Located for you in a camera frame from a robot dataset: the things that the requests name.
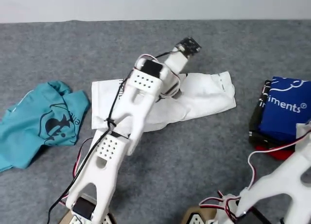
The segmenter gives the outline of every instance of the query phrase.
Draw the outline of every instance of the red and white wire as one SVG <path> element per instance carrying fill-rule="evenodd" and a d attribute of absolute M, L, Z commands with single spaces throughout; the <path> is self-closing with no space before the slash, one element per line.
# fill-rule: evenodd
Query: red and white wire
<path fill-rule="evenodd" d="M 279 147 L 276 147 L 276 148 L 273 148 L 273 149 L 270 149 L 270 150 L 259 150 L 259 151 L 254 151 L 252 152 L 249 156 L 248 156 L 248 159 L 247 159 L 247 163 L 249 164 L 249 166 L 251 167 L 252 169 L 252 179 L 251 179 L 251 182 L 249 184 L 249 186 L 247 187 L 247 189 L 250 189 L 255 181 L 255 177 L 256 177 L 256 169 L 255 167 L 251 164 L 250 162 L 250 159 L 251 157 L 254 155 L 254 154 L 257 154 L 257 153 L 270 153 L 270 152 L 274 152 L 274 151 L 278 151 L 278 150 L 282 150 L 282 149 L 285 149 L 285 148 L 288 148 L 290 146 L 293 146 L 299 142 L 301 142 L 309 133 L 311 133 L 311 130 L 307 131 L 304 135 L 302 135 L 301 137 L 297 138 L 295 141 L 291 142 L 291 143 L 288 143 L 288 144 L 285 144 L 285 145 L 281 145 Z"/>
<path fill-rule="evenodd" d="M 82 152 L 82 148 L 84 146 L 84 144 L 90 140 L 90 139 L 93 139 L 93 138 L 87 138 L 85 139 L 82 144 L 81 144 L 81 147 L 79 149 L 79 152 L 78 152 L 78 155 L 77 155 L 77 160 L 76 162 L 74 163 L 74 166 L 73 166 L 73 170 L 72 170 L 72 177 L 74 178 L 77 174 L 77 171 L 78 171 L 78 167 L 79 167 L 79 162 L 80 162 L 80 159 L 81 159 L 81 152 Z"/>
<path fill-rule="evenodd" d="M 80 149 L 79 149 L 79 152 L 78 152 L 78 155 L 77 155 L 77 160 L 76 160 L 76 162 L 74 163 L 74 166 L 73 166 L 73 169 L 72 169 L 72 177 L 73 177 L 73 178 L 74 178 L 74 177 L 76 176 L 76 174 L 77 174 L 79 162 L 80 162 L 80 159 L 81 159 L 81 151 L 82 151 L 82 148 L 83 148 L 84 144 L 85 144 L 88 140 L 90 140 L 90 139 L 93 139 L 93 138 L 87 138 L 87 139 L 85 139 L 85 140 L 82 142 L 81 146 L 80 146 Z M 66 195 L 62 198 L 62 200 L 66 199 L 67 197 L 68 197 L 68 194 L 66 194 Z M 63 201 L 60 201 L 59 203 L 60 203 L 61 205 L 63 205 L 63 206 L 66 206 L 66 204 L 65 204 Z"/>

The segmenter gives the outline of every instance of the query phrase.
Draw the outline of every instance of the clothing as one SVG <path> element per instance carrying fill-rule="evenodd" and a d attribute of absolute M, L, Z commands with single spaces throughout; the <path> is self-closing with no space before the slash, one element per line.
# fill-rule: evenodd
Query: clothing
<path fill-rule="evenodd" d="M 311 117 L 311 82 L 273 77 L 260 131 L 283 141 L 295 140 L 296 123 Z"/>
<path fill-rule="evenodd" d="M 144 127 L 145 132 L 159 130 L 167 124 L 212 115 L 236 107 L 234 86 L 229 72 L 209 75 L 180 74 L 181 95 L 159 99 L 153 106 Z M 106 127 L 104 122 L 122 80 L 92 83 L 92 129 Z M 131 122 L 124 119 L 118 130 L 130 132 Z"/>
<path fill-rule="evenodd" d="M 42 145 L 74 145 L 89 101 L 60 81 L 39 84 L 0 122 L 0 171 L 26 168 Z"/>

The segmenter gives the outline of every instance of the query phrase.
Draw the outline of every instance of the wire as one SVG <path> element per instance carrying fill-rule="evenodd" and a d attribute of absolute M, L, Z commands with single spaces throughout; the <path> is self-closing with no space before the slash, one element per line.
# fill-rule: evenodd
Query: wire
<path fill-rule="evenodd" d="M 177 52 L 180 52 L 180 50 L 177 50 L 177 51 L 171 51 L 171 52 L 165 52 L 165 53 L 162 53 L 160 55 L 157 55 L 156 58 L 160 58 L 160 57 L 163 57 L 165 55 L 168 55 L 168 54 L 174 54 L 174 53 L 177 53 Z"/>
<path fill-rule="evenodd" d="M 77 219 L 77 221 L 79 221 L 80 224 L 83 224 L 82 221 L 80 220 L 80 218 L 77 215 L 74 215 L 74 217 Z"/>
<path fill-rule="evenodd" d="M 136 62 L 135 62 L 135 64 L 134 64 L 134 68 L 137 68 L 137 63 L 138 63 L 138 61 L 139 61 L 141 58 L 143 58 L 143 57 L 150 57 L 150 58 L 152 58 L 153 60 L 155 60 L 156 62 L 159 62 L 159 61 L 157 60 L 157 58 L 154 57 L 153 55 L 150 55 L 150 54 L 141 54 L 141 55 L 138 57 L 138 59 L 136 60 Z"/>
<path fill-rule="evenodd" d="M 237 217 L 235 216 L 234 213 L 231 212 L 230 207 L 229 207 L 229 201 L 239 200 L 240 198 L 241 198 L 240 196 L 231 197 L 231 198 L 228 198 L 225 203 L 225 213 L 227 214 L 227 216 L 233 223 L 236 222 Z"/>
<path fill-rule="evenodd" d="M 205 198 L 204 200 L 202 200 L 202 201 L 199 203 L 199 205 L 202 206 L 202 205 L 204 205 L 204 203 L 205 203 L 206 201 L 210 201 L 210 200 L 214 200 L 214 201 L 218 201 L 218 202 L 223 202 L 223 201 L 224 201 L 223 199 L 220 199 L 220 198 L 218 198 L 218 197 L 208 197 L 208 198 Z"/>
<path fill-rule="evenodd" d="M 201 205 L 200 208 L 216 208 L 216 209 L 225 210 L 224 207 L 218 206 L 218 205 Z"/>
<path fill-rule="evenodd" d="M 222 192 L 220 190 L 218 190 L 217 193 L 218 193 L 220 198 L 223 198 L 224 195 L 222 194 Z"/>
<path fill-rule="evenodd" d="M 85 139 L 85 140 L 82 142 L 81 146 L 80 146 L 80 149 L 79 149 L 79 152 L 78 152 L 78 155 L 77 155 L 77 160 L 76 160 L 76 162 L 74 163 L 73 170 L 72 170 L 72 177 L 73 177 L 73 178 L 74 178 L 74 177 L 76 176 L 76 174 L 77 174 L 77 168 L 78 168 L 78 166 L 79 166 L 79 162 L 80 162 L 80 159 L 81 159 L 81 151 L 82 151 L 82 148 L 83 148 L 84 144 L 85 144 L 88 140 L 91 140 L 91 139 L 93 139 L 93 138 L 87 138 L 87 139 Z"/>
<path fill-rule="evenodd" d="M 248 159 L 247 159 L 247 163 L 249 164 L 249 166 L 252 169 L 252 179 L 251 179 L 251 182 L 250 182 L 249 186 L 247 187 L 247 189 L 250 190 L 250 188 L 252 187 L 252 185 L 253 185 L 253 183 L 255 181 L 255 177 L 256 177 L 256 169 L 250 162 L 250 159 L 251 159 L 251 157 L 254 154 L 257 154 L 257 153 L 270 153 L 270 152 L 274 152 L 274 151 L 278 151 L 278 150 L 282 150 L 282 149 L 288 148 L 288 147 L 290 147 L 292 145 L 295 145 L 295 144 L 301 142 L 309 133 L 311 133 L 311 130 L 307 131 L 304 135 L 302 135 L 301 137 L 297 138 L 295 141 L 293 141 L 291 143 L 288 143 L 288 144 L 285 144 L 285 145 L 282 145 L 282 146 L 279 146 L 279 147 L 276 147 L 276 148 L 273 148 L 273 149 L 270 149 L 270 150 L 254 151 L 254 152 L 252 152 L 248 156 Z"/>
<path fill-rule="evenodd" d="M 108 129 L 98 138 L 98 140 L 95 142 L 95 144 L 92 146 L 92 148 L 89 150 L 89 152 L 87 153 L 84 161 L 81 164 L 81 167 L 79 168 L 78 172 L 76 173 L 75 177 L 73 178 L 73 180 L 71 181 L 71 183 L 68 185 L 68 187 L 65 189 L 65 191 L 59 196 L 59 198 L 51 205 L 51 207 L 49 208 L 48 211 L 48 220 L 47 220 L 47 224 L 50 223 L 50 219 L 51 219 L 51 212 L 52 210 L 55 208 L 55 206 L 64 198 L 68 197 L 68 192 L 70 190 L 70 188 L 73 186 L 73 184 L 76 182 L 77 178 L 79 177 L 81 171 L 83 170 L 84 166 L 86 165 L 88 159 L 90 158 L 90 156 L 92 155 L 93 151 L 96 149 L 97 145 L 102 141 L 102 139 L 110 132 L 111 130 L 111 124 L 115 125 L 113 123 L 113 120 L 111 119 L 111 115 L 112 115 L 112 111 L 114 109 L 114 106 L 116 104 L 119 92 L 121 90 L 121 88 L 123 87 L 123 85 L 126 83 L 127 79 L 130 77 L 131 73 L 133 70 L 130 71 L 130 73 L 127 75 L 127 77 L 123 80 L 123 82 L 120 84 L 119 88 L 118 88 L 118 92 L 116 94 L 116 97 L 111 105 L 111 109 L 107 118 L 107 127 Z"/>

